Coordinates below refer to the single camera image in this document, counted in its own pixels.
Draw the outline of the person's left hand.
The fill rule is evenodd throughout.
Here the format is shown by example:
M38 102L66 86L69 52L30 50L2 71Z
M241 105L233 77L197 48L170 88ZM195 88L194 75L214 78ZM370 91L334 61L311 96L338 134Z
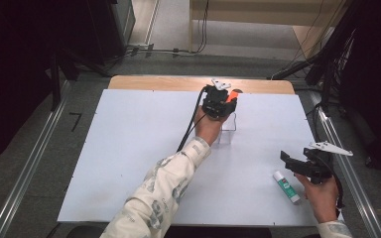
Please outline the person's left hand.
M198 108L194 118L195 135L204 139L206 143L211 146L217 139L220 129L226 120L227 117L211 120L200 108Z

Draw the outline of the light wooden furniture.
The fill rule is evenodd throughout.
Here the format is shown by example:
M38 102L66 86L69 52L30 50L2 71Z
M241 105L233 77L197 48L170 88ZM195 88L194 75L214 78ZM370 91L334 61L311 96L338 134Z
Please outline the light wooden furniture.
M194 20L290 25L308 59L350 0L189 0L189 50Z

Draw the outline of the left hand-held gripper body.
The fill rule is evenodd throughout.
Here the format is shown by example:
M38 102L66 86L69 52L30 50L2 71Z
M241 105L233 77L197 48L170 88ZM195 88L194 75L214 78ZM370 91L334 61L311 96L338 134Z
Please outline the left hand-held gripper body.
M234 90L228 92L230 83L221 82L215 78L211 82L212 85L207 85L203 89L206 97L202 101L202 111L213 120L228 117L230 114L225 113L225 103L233 98L237 99L238 93Z

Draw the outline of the person's right hand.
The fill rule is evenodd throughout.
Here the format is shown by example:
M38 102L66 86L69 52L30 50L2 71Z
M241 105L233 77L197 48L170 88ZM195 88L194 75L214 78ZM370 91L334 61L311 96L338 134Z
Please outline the person's right hand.
M307 177L299 174L295 174L295 177L305 188L305 197L311 204L317 222L336 220L338 189L334 177L320 184L313 184Z

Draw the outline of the black equipment stand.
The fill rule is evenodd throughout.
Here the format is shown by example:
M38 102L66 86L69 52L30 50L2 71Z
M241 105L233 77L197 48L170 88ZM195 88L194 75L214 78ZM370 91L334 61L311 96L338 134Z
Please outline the black equipment stand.
M321 103L327 105L332 82L341 76L381 91L381 0L353 0L325 46L313 57L271 76L283 79L305 67L310 69L306 84L324 81Z

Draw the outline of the clear plastic organiser box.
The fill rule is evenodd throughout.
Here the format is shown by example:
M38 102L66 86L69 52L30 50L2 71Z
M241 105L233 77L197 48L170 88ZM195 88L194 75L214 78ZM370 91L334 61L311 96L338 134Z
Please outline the clear plastic organiser box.
M217 138L218 144L230 144L232 142L234 133L237 131L237 115L235 112L231 113L227 120L223 123L220 133Z

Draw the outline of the white glue stick green label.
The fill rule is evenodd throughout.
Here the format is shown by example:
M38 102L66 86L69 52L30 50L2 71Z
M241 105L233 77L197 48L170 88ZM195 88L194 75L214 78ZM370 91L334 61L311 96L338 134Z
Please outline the white glue stick green label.
M296 191L293 189L293 187L290 185L288 180L281 174L280 171L275 171L273 173L273 178L281 188L281 190L284 192L284 194L287 196L287 198L292 203L299 203L301 198L296 193Z

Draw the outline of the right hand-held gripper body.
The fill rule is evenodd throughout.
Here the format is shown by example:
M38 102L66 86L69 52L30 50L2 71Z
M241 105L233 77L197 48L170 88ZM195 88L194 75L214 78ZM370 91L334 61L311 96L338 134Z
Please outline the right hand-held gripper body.
M351 151L337 147L328 141L311 142L309 146L309 148L304 148L304 155L307 157L308 163L315 167L309 174L313 184L320 184L324 179L329 179L332 176L331 154L353 155Z

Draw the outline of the aluminium floor rail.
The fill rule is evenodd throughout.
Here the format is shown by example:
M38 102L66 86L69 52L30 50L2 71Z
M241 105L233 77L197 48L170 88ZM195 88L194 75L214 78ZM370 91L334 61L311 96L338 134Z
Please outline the aluminium floor rail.
M333 119L330 116L327 116L321 107L317 110L317 116L327 140L337 147L342 147L343 143L338 136L337 130L333 123ZM356 208L361 216L365 230L368 233L368 237L381 238L380 221L366 193L366 190L363 188L360 177L355 171L355 168L352 164L352 158L339 154L336 154L335 158L341 173L343 174L343 178L353 198L353 201L355 202Z
M13 188L5 199L4 205L0 210L0 238L5 238L5 235L12 223L15 214L17 213L17 210L28 189L37 166L42 159L43 153L49 143L49 140L51 139L55 128L61 118L73 86L73 81L66 80L63 83L61 102L48 116L46 124L44 125L44 128L42 129L27 162L23 166L23 169L21 170Z

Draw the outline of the dark cabinet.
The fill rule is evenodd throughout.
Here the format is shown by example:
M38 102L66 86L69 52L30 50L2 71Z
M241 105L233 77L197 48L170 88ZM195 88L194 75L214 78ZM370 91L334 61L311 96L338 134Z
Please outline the dark cabinet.
M124 56L136 23L132 0L87 0L100 61Z

